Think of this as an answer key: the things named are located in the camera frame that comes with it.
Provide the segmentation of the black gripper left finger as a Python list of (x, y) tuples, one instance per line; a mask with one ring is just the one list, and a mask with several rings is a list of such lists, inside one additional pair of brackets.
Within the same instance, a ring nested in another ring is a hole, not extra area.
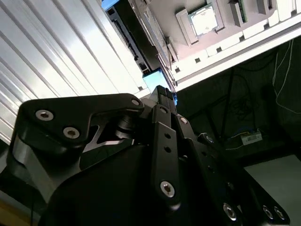
[(14, 128), (14, 158), (49, 202), (59, 186), (81, 172), (83, 153), (134, 139), (150, 147), (153, 192), (168, 210), (180, 206), (176, 116), (171, 91), (37, 99), (23, 103)]

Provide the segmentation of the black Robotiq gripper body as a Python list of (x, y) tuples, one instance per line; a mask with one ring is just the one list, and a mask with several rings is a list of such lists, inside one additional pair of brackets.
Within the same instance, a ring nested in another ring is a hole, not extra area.
[(176, 145), (134, 145), (63, 182), (41, 226), (225, 226), (192, 159)]

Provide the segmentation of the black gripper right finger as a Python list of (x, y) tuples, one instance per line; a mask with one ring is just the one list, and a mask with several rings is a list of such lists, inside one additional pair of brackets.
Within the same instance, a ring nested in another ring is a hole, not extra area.
[(178, 136), (182, 201), (169, 226), (288, 226), (285, 210), (207, 133), (196, 136), (166, 91)]

